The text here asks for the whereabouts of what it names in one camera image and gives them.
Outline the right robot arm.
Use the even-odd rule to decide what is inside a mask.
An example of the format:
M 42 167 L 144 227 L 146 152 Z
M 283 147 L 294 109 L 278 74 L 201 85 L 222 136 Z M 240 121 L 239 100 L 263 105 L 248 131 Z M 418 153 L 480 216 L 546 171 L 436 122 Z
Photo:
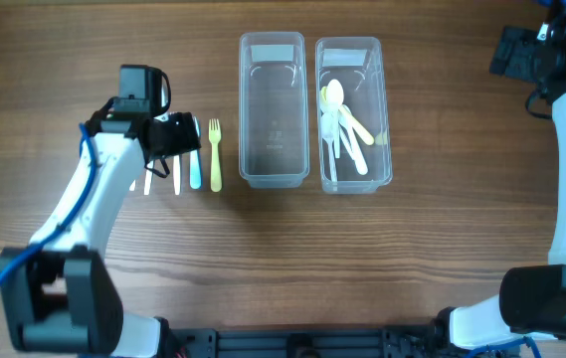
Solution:
M 512 268 L 498 295 L 441 311 L 427 336 L 432 355 L 476 357 L 566 341 L 566 0 L 544 5 L 548 13 L 539 30 L 503 29 L 489 71 L 534 84 L 525 104 L 540 98 L 551 109 L 537 115 L 553 123 L 558 144 L 557 220 L 548 262 Z

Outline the translucent white plastic spoon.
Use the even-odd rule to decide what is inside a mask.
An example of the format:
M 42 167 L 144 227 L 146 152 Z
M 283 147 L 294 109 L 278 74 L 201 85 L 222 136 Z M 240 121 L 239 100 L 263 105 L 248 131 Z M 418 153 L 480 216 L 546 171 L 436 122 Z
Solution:
M 339 109 L 343 103 L 344 98 L 343 88 L 340 81 L 338 81 L 337 79 L 332 79 L 328 83 L 328 85 L 326 86 L 325 98 L 333 119 L 334 155 L 336 159 L 339 159 L 341 155 Z

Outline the yellow plastic spoon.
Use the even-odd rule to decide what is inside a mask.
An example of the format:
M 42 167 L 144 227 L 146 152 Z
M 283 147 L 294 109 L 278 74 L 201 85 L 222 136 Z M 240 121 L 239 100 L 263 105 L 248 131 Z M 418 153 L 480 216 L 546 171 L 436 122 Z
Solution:
M 320 100 L 319 100 L 319 107 L 323 113 L 327 111 L 327 87 L 322 87 L 319 92 Z M 357 134 L 361 137 L 363 142 L 366 145 L 372 145 L 375 141 L 374 137 L 370 134 L 370 132 L 348 111 L 345 109 L 345 119 L 344 122 L 346 124 L 350 124 L 352 128 L 357 132 Z

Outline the right clear plastic container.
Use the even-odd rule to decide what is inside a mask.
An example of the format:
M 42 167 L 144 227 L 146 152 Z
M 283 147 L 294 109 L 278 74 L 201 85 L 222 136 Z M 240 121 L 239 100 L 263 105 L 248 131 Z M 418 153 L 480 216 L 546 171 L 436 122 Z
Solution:
M 381 43 L 374 37 L 326 37 L 315 46 L 316 102 L 321 185 L 328 194 L 367 194 L 393 179 L 389 138 L 389 111 L 385 87 L 384 58 Z M 327 144 L 321 137 L 319 92 L 332 79 L 340 81 L 344 98 L 339 113 L 348 111 L 370 132 L 375 141 L 366 145 L 355 131 L 368 166 L 359 175 L 353 160 L 341 145 L 336 159 L 338 181 L 330 179 Z

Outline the light blue plastic fork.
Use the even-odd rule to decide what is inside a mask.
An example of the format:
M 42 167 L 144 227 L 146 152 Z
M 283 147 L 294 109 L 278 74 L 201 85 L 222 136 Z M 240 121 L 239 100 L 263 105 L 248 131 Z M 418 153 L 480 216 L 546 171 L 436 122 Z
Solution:
M 199 190 L 202 187 L 202 171 L 198 149 L 189 153 L 189 184 L 193 190 Z

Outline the left clear plastic container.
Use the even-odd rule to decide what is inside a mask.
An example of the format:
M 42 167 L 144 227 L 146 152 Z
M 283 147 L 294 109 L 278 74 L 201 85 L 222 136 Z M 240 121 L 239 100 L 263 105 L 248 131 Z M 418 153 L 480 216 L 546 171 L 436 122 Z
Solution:
M 240 40 L 239 170 L 257 189 L 300 186 L 309 173 L 304 37 L 250 32 Z

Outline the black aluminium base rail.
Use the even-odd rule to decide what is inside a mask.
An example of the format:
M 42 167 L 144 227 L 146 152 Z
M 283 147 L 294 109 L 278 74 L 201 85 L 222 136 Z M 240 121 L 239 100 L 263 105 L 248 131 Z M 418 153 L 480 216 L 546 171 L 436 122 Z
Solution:
M 415 332 L 389 329 L 217 331 L 174 329 L 177 351 L 192 358 L 432 357 Z

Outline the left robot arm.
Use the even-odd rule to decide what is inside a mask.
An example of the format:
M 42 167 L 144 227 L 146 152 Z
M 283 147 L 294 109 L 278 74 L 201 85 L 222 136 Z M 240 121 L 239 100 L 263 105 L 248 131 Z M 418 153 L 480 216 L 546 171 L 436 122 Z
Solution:
M 151 163 L 200 148 L 194 118 L 172 112 L 167 75 L 119 69 L 118 94 L 80 125 L 79 162 L 62 198 L 23 248 L 0 254 L 9 337 L 23 352 L 171 357 L 162 318 L 125 312 L 103 262 L 131 184 Z

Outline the yellow plastic fork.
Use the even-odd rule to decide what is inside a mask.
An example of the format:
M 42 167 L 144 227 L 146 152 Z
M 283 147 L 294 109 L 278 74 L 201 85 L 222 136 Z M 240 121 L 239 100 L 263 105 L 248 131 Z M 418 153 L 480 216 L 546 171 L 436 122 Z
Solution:
M 209 120 L 208 135 L 212 149 L 210 187 L 213 192 L 220 192 L 223 187 L 219 155 L 219 143 L 222 139 L 222 131 L 218 118 L 211 118 Z

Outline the clear plastic container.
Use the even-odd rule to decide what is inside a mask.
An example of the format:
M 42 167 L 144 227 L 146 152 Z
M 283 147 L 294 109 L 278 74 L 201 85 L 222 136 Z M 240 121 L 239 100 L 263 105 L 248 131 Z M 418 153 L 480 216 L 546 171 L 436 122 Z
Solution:
M 367 194 L 393 179 L 389 138 L 389 111 L 385 87 L 384 58 L 381 43 L 374 37 L 326 37 L 315 46 L 316 102 L 321 185 L 328 194 Z M 321 137 L 319 92 L 332 79 L 340 81 L 344 98 L 339 113 L 348 111 L 370 132 L 375 141 L 366 145 L 355 131 L 368 166 L 359 175 L 353 160 L 341 145 L 336 159 L 338 181 L 330 179 L 327 144 Z
M 257 189 L 300 186 L 309 173 L 304 37 L 250 32 L 240 40 L 239 170 Z

